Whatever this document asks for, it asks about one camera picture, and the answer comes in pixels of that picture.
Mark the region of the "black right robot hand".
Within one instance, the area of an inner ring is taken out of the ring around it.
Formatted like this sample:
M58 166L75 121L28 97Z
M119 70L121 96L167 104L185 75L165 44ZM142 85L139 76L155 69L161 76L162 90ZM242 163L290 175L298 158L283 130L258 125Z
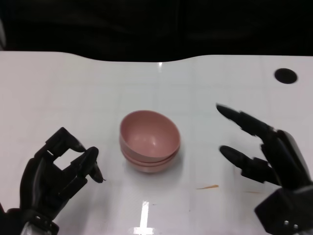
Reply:
M249 158L242 152L222 145L220 153L241 175L259 183L269 182L295 190L312 185L308 167L294 138L283 130L275 130L266 123L242 111L218 104L217 110L236 123L243 131L262 140L261 150L265 160Z

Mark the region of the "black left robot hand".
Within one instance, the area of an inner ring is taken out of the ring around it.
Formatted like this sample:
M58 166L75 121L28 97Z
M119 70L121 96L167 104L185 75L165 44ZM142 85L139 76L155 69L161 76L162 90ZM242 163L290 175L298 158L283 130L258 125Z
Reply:
M65 169L54 161L69 149L80 153ZM20 186L20 209L35 211L54 220L68 201L88 182L104 181L97 164L99 150L84 146L64 127L53 134L31 158L24 170Z

